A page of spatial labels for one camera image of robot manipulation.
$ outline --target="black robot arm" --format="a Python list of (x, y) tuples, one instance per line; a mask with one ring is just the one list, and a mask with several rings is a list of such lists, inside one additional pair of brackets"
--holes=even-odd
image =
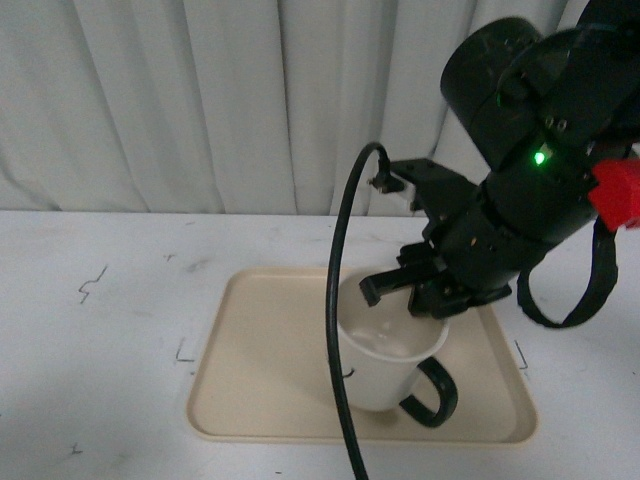
[[(537, 310), (528, 275), (597, 217), (594, 167), (640, 139), (640, 4), (613, 3), (591, 2), (574, 29), (548, 38), (524, 19), (498, 20), (456, 50), (441, 90), (491, 172), (475, 185), (429, 159), (391, 162), (429, 224), (398, 269), (362, 281), (369, 305), (410, 285), (412, 314), (444, 318), (509, 295), (520, 274), (519, 302), (545, 326), (578, 325), (602, 306), (617, 268), (615, 228), (600, 219), (592, 282), (565, 322)], [(373, 183), (385, 190), (385, 179)]]

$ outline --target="black strap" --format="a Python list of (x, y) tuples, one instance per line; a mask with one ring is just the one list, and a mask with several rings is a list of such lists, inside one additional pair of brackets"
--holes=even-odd
[(569, 328), (582, 325), (593, 317), (607, 301), (607, 297), (618, 281), (616, 265), (616, 232), (610, 232), (600, 217), (593, 226), (591, 245), (591, 277), (587, 289), (578, 305), (562, 322), (549, 320), (538, 308), (531, 296), (529, 275), (531, 269), (523, 270), (518, 277), (518, 305), (534, 322), (547, 328)]

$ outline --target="scuff mark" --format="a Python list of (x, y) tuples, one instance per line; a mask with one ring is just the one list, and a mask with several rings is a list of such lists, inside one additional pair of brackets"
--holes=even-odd
[(127, 452), (119, 453), (118, 455), (116, 455), (116, 458), (111, 463), (111, 468), (114, 470), (121, 469), (125, 463), (131, 460), (131, 458), (132, 458), (132, 455), (130, 453), (127, 453)]
[(207, 266), (207, 264), (209, 264), (209, 262), (211, 262), (211, 259), (209, 258), (203, 258), (202, 260), (192, 263), (191, 265), (189, 265), (185, 270), (189, 273), (195, 273), (198, 270), (202, 270), (203, 268), (205, 268)]
[(136, 317), (143, 317), (143, 318), (152, 318), (153, 317), (153, 313), (146, 312), (144, 310), (132, 310), (131, 313), (133, 313)]
[(518, 353), (520, 354), (520, 358), (522, 359), (522, 367), (518, 367), (519, 370), (527, 370), (529, 368), (529, 364), (527, 363), (527, 359), (524, 358), (524, 354), (522, 353), (522, 349), (520, 348), (520, 345), (518, 344), (517, 340), (514, 340), (514, 343), (516, 344), (516, 348), (518, 349)]
[(82, 286), (78, 289), (78, 292), (84, 294), (84, 297), (82, 297), (82, 300), (80, 300), (80, 305), (82, 305), (84, 303), (84, 301), (87, 299), (87, 297), (89, 296), (89, 293), (91, 292), (86, 292), (84, 290), (84, 287), (86, 287), (87, 285), (89, 285), (90, 283), (98, 283), (100, 281), (100, 279), (102, 278), (102, 276), (104, 275), (104, 272), (107, 271), (107, 268), (109, 268), (109, 265), (105, 265), (104, 268), (102, 269), (102, 272), (100, 272), (100, 275), (98, 275), (98, 278), (96, 278), (95, 280), (87, 280), (86, 282), (84, 282), (82, 284)]
[(185, 363), (193, 363), (195, 360), (193, 358), (180, 358), (180, 351), (182, 350), (182, 346), (184, 345), (185, 337), (180, 339), (180, 345), (178, 345), (178, 351), (176, 352), (176, 362), (185, 362)]

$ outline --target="green led light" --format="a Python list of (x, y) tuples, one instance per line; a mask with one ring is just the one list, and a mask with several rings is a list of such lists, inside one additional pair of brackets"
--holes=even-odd
[(547, 156), (542, 152), (536, 152), (533, 155), (533, 160), (536, 162), (536, 165), (542, 165), (547, 161)]

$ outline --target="screw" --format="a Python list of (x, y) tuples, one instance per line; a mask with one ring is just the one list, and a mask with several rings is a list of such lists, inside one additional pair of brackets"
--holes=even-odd
[(561, 118), (560, 120), (558, 120), (558, 123), (556, 124), (556, 130), (558, 130), (559, 132), (564, 132), (567, 129), (567, 121), (564, 118)]

